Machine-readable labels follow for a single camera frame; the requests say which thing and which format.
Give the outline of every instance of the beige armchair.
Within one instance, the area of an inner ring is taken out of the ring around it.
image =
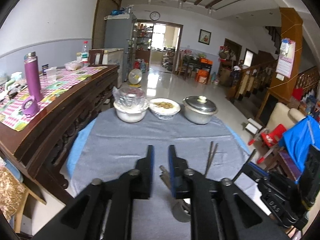
[[[277,103],[271,113],[266,128],[269,131],[273,131],[279,124],[283,124],[288,130],[303,118],[305,118],[305,115],[298,109],[290,109],[283,103]]]

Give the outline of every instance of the checkered tablecloth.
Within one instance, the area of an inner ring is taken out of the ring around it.
[[[94,75],[106,67],[84,67],[76,71],[66,69],[57,70],[57,80],[49,82],[47,76],[40,76],[40,84],[44,99],[38,103],[39,112],[33,117],[26,117],[21,111],[21,105],[29,95],[28,88],[19,93],[15,98],[5,99],[0,105],[0,122],[10,128],[21,131],[31,122],[46,106],[61,94],[86,78]]]

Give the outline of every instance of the white bowl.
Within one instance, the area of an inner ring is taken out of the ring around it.
[[[171,103],[173,104],[173,108],[165,109],[163,107],[158,107],[153,104],[153,103],[159,103],[159,102]],[[180,105],[177,102],[170,100],[168,98],[151,99],[149,101],[149,108],[155,116],[157,116],[159,119],[162,119],[162,120],[167,120],[172,118],[181,109]]]
[[[143,112],[129,112],[121,109],[116,102],[113,102],[113,106],[116,109],[117,116],[124,122],[139,122],[141,121],[147,113],[148,107]]]

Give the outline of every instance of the wall clock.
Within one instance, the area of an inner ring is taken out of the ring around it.
[[[150,19],[153,21],[157,21],[160,19],[160,13],[158,12],[152,12],[150,13]]]

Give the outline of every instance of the wooden pillar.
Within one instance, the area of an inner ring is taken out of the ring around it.
[[[270,88],[258,111],[256,119],[259,119],[263,108],[266,105],[269,95],[273,95],[280,102],[289,103],[293,89],[297,82],[299,66],[302,53],[302,23],[303,20],[294,8],[280,8],[281,13],[281,39],[289,38],[296,42],[294,61],[290,78],[284,77],[281,81],[276,78],[276,72],[273,74]]]

